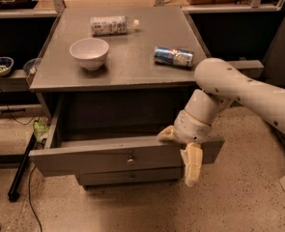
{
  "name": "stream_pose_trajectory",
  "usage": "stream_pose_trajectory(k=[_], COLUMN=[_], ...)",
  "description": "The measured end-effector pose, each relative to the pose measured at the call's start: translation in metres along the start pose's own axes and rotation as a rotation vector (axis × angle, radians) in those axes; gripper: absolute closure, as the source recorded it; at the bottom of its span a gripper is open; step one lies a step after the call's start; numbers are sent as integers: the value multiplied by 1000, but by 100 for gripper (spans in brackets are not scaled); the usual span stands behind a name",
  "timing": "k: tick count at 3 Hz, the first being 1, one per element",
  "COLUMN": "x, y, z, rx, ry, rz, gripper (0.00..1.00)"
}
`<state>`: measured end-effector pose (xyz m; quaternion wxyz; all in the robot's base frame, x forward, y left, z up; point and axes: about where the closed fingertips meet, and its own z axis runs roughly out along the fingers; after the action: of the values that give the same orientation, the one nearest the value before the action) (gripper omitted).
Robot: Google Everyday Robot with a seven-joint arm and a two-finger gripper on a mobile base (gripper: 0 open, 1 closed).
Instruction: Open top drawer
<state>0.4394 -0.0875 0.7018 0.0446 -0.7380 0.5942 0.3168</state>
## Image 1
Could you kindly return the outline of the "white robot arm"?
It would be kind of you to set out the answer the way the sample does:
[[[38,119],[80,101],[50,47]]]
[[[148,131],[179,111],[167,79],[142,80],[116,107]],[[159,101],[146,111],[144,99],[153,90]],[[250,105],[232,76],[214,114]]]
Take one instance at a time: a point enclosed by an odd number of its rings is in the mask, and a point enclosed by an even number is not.
[[[162,130],[159,141],[173,140],[185,145],[181,157],[185,164],[185,184],[193,186],[200,177],[205,142],[212,122],[232,102],[238,102],[285,134],[285,89],[254,80],[230,63],[208,58],[195,68],[198,88],[174,124]]]

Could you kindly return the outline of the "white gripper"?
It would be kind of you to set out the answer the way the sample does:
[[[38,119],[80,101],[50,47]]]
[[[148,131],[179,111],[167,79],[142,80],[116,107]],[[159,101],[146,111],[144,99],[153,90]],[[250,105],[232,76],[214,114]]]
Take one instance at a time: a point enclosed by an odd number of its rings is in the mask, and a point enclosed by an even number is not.
[[[199,180],[203,161],[203,150],[200,144],[208,137],[211,130],[211,126],[198,121],[185,110],[181,110],[174,122],[174,127],[170,125],[157,135],[158,141],[180,142],[181,140],[188,143],[184,149],[180,150],[185,164],[185,184],[188,187],[193,187]]]

